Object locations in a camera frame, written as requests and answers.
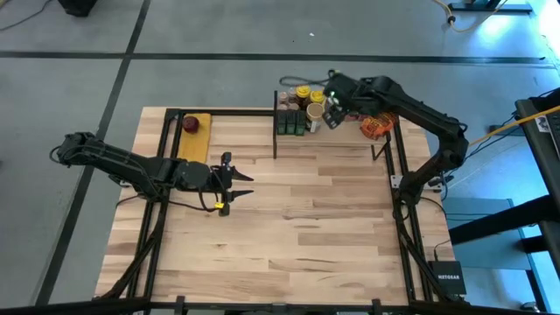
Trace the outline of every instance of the gray floor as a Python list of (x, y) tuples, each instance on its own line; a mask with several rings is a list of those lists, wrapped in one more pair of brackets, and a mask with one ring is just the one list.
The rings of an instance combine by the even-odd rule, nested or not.
[[(12, 0), (0, 10), (0, 27), (34, 12), (41, 4)], [(122, 53), (141, 5), (141, 0), (99, 0), (91, 16), (81, 19), (64, 14), (53, 2), (37, 18), (0, 32), (0, 51)], [(484, 14), (458, 16), (461, 25), (469, 25)], [(429, 0), (355, 0), (351, 5), (333, 0), (152, 0), (136, 52), (554, 60), (550, 50), (553, 42), (540, 36), (548, 29), (538, 15), (491, 17), (476, 31), (465, 34), (446, 31), (444, 22), (443, 11)], [(64, 134), (96, 130), (119, 65), (117, 59), (0, 59), (0, 307), (28, 305), (34, 299), (80, 173), (78, 168), (52, 163), (46, 155), (61, 143)], [(394, 78), (409, 94), (468, 123), (469, 139), (486, 133), (488, 124), (506, 120), (515, 100), (560, 86), (554, 64), (132, 60), (106, 141), (130, 148), (144, 106), (269, 107), (271, 91), (279, 88), (279, 77), (322, 78), (330, 68), (354, 77), (385, 74)], [(432, 150), (436, 148), (434, 140), (429, 138)], [(512, 151), (519, 159), (506, 158)], [(500, 161), (497, 157), (510, 163), (496, 162)], [(521, 139), (497, 143), (457, 172), (450, 196), (523, 202), (543, 194), (542, 181), (538, 181), (530, 158)], [(488, 173), (484, 167), (493, 163), (499, 166), (492, 167), (498, 175), (484, 177)], [(511, 180), (501, 181), (500, 186), (509, 188), (496, 190), (492, 181), (503, 174)], [(524, 176), (534, 179), (521, 189), (525, 199), (516, 184)], [(52, 302), (91, 298), (118, 194), (118, 187), (104, 174), (94, 174)], [(474, 285), (472, 302), (488, 304), (492, 294), (484, 291), (498, 288), (494, 284)], [(508, 295), (505, 300), (516, 299), (521, 297)], [(505, 300), (495, 298), (493, 302), (513, 307), (502, 303)]]

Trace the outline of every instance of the wooden table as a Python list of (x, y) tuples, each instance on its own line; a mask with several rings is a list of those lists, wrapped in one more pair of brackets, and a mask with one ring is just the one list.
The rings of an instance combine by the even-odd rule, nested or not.
[[(165, 110), (143, 109), (135, 153), (156, 155)], [(401, 124), (409, 168), (415, 170), (429, 158), (428, 144), (422, 129), (405, 120)], [(231, 151), (232, 164), (255, 179), (235, 182), (233, 188), (255, 192), (236, 199), (228, 217), (170, 205), (152, 300), (172, 302), (184, 295), (189, 302), (370, 305), (379, 298), (383, 305), (408, 303), (385, 158), (374, 162), (365, 138), (318, 145), (302, 139), (279, 140), (275, 160), (272, 117), (213, 116), (207, 162), (216, 164), (222, 152)], [(171, 147), (172, 136), (167, 143)], [(392, 152), (398, 173), (396, 149)], [(123, 189), (121, 199), (134, 194)], [(439, 201), (434, 192), (424, 196)], [(208, 204), (213, 198), (207, 196)], [(199, 204), (197, 194), (189, 192), (174, 191), (171, 200)], [(132, 261), (144, 205), (133, 199), (116, 209), (96, 295)], [(447, 225), (430, 202), (421, 201), (417, 212), (429, 260), (434, 246), (449, 239)], [(453, 259), (449, 243), (437, 253)]]

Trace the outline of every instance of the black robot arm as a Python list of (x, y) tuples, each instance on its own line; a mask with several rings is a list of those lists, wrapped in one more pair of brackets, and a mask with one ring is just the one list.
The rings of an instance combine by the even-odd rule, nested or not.
[(403, 174), (398, 197), (407, 205), (418, 203), (427, 182), (463, 164), (468, 148), (465, 124), (408, 96), (399, 84), (386, 76), (354, 80), (342, 73), (329, 74), (324, 91), (328, 110), (323, 114), (329, 128), (338, 127), (350, 113), (376, 116), (392, 112), (437, 136), (436, 154), (418, 170)]
[[(127, 150), (104, 143), (89, 132), (66, 135), (64, 143), (52, 150), (57, 151), (58, 161), (63, 165), (92, 165), (106, 172), (117, 184), (126, 182), (148, 200), (161, 201), (165, 192), (175, 188), (184, 192), (219, 193), (220, 215), (229, 214), (229, 202), (235, 197), (252, 191), (232, 191), (232, 179), (252, 181), (231, 166), (231, 153), (221, 156), (220, 165), (208, 166), (180, 158), (143, 157)], [(216, 207), (206, 208), (213, 211)]]

